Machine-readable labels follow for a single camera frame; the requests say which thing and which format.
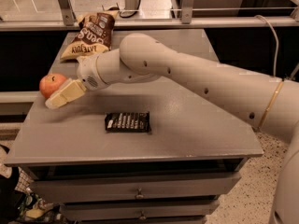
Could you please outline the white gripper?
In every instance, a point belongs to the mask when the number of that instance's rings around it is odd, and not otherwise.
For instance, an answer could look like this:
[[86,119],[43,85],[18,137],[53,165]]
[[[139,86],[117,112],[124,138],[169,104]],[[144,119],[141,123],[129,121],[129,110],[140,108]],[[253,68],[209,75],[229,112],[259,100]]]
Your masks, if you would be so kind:
[[45,102],[49,109],[57,109],[83,96],[86,90],[96,91],[107,87],[97,70],[97,55],[80,56],[78,60],[78,79],[69,78]]

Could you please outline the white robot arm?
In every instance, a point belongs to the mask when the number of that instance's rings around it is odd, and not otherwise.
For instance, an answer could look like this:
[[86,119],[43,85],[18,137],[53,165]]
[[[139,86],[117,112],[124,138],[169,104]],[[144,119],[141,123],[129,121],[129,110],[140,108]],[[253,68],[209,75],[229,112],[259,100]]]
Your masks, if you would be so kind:
[[144,34],[127,35],[117,49],[78,58],[69,78],[46,101],[56,109],[87,90],[167,77],[253,128],[289,144],[269,224],[299,224],[299,84],[180,53]]

